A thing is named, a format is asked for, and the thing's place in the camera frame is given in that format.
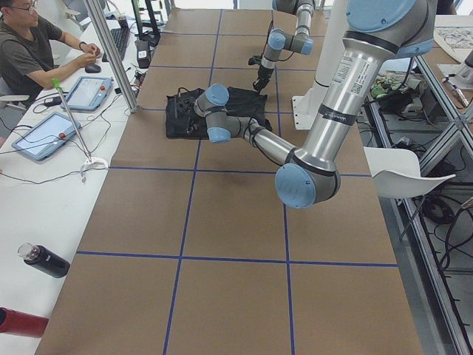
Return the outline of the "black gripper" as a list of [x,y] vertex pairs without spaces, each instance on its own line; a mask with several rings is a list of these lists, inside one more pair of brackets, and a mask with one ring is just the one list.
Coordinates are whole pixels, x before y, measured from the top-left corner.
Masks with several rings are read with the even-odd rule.
[[252,83],[255,91],[260,93],[261,91],[263,91],[264,88],[266,88],[266,86],[268,85],[272,77],[273,71],[274,71],[274,68],[267,68],[267,67],[264,67],[263,65],[259,66],[258,77]]
[[178,129],[194,129],[194,105],[190,101],[178,100],[175,104],[175,115]]

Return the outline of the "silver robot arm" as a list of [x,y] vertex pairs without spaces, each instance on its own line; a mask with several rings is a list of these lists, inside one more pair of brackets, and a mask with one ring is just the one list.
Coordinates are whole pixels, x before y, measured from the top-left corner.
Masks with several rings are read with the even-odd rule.
[[283,50],[309,55],[313,49],[310,28],[316,2],[308,0],[272,1],[272,8],[294,15],[296,29],[294,34],[290,34],[281,28],[273,27],[273,23],[270,23],[262,54],[254,55],[248,60],[249,65],[258,65],[257,79],[253,82],[253,89],[258,93],[268,85]]
[[287,206],[305,209],[332,198],[341,179],[335,159],[385,61],[411,58],[432,48],[435,1],[336,1],[324,37],[323,58],[337,67],[319,106],[313,93],[296,102],[313,119],[303,146],[294,146],[261,125],[248,107],[227,107],[228,89],[176,94],[166,107],[170,138],[243,138],[278,165],[275,187]]

